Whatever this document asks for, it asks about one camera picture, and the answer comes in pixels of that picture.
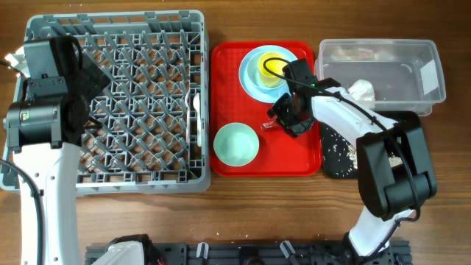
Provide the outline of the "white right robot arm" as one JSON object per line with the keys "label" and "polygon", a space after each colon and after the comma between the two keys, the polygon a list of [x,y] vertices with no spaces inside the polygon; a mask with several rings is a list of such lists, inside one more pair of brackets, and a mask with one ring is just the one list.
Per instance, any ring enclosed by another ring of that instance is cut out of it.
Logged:
{"label": "white right robot arm", "polygon": [[422,127],[415,119],[396,121],[361,106],[332,78],[287,83],[289,91],[269,108],[269,118],[293,138],[318,121],[356,150],[364,209],[346,243],[353,262],[364,264],[386,249],[401,223],[417,221],[424,202],[436,195]]}

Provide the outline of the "red snack wrapper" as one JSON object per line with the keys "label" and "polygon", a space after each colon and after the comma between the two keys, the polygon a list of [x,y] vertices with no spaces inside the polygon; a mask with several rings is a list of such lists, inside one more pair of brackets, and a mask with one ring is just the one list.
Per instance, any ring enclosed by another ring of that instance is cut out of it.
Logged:
{"label": "red snack wrapper", "polygon": [[278,123],[275,119],[270,119],[261,125],[262,130],[276,130],[278,128]]}

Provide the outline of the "mint green bowl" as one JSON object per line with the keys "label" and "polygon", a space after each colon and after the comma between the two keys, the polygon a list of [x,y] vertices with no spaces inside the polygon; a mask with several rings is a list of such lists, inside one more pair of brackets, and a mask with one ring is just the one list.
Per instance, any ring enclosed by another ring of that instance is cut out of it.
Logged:
{"label": "mint green bowl", "polygon": [[252,162],[259,151],[259,139],[248,125],[233,122],[224,125],[215,135],[213,150],[225,165],[240,167]]}

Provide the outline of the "white napkin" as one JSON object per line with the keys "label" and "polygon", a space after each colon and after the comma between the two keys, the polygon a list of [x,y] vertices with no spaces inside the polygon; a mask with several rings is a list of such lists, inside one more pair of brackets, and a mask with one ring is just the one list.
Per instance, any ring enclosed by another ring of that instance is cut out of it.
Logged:
{"label": "white napkin", "polygon": [[364,107],[373,109],[375,107],[375,92],[371,82],[359,79],[347,89],[349,95]]}

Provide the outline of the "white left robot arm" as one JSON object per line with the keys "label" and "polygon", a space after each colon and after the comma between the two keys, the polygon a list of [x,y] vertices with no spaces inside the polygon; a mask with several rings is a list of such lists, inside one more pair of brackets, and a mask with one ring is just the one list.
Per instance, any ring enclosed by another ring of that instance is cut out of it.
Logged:
{"label": "white left robot arm", "polygon": [[77,170],[82,135],[100,129],[91,101],[110,84],[70,35],[27,40],[29,77],[22,99],[4,118],[12,161],[20,177],[21,263],[81,264],[77,232]]}

